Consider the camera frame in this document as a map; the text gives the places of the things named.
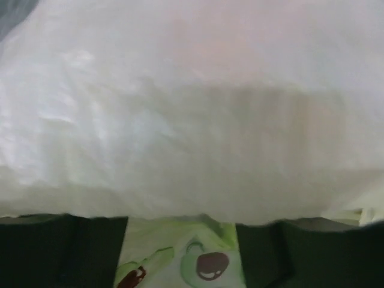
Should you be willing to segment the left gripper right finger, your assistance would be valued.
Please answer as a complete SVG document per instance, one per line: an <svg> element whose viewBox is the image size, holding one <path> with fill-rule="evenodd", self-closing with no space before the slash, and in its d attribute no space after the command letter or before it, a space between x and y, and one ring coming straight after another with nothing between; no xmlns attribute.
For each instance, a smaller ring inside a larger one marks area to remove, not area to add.
<svg viewBox="0 0 384 288"><path fill-rule="evenodd" d="M383 287L383 222L236 225L247 287Z"/></svg>

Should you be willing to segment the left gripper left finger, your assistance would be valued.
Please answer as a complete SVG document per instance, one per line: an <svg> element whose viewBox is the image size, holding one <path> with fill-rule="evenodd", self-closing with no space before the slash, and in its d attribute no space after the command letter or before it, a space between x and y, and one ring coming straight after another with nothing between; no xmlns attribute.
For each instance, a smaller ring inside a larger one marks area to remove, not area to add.
<svg viewBox="0 0 384 288"><path fill-rule="evenodd" d="M1 218L1 287L113 287L128 219Z"/></svg>

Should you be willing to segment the light green plastic bag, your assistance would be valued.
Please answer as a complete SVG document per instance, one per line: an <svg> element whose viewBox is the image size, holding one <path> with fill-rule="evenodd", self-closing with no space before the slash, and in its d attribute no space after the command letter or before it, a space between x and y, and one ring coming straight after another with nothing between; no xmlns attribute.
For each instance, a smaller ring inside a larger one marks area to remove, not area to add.
<svg viewBox="0 0 384 288"><path fill-rule="evenodd" d="M1 2L1 215L367 209L382 1Z"/></svg>

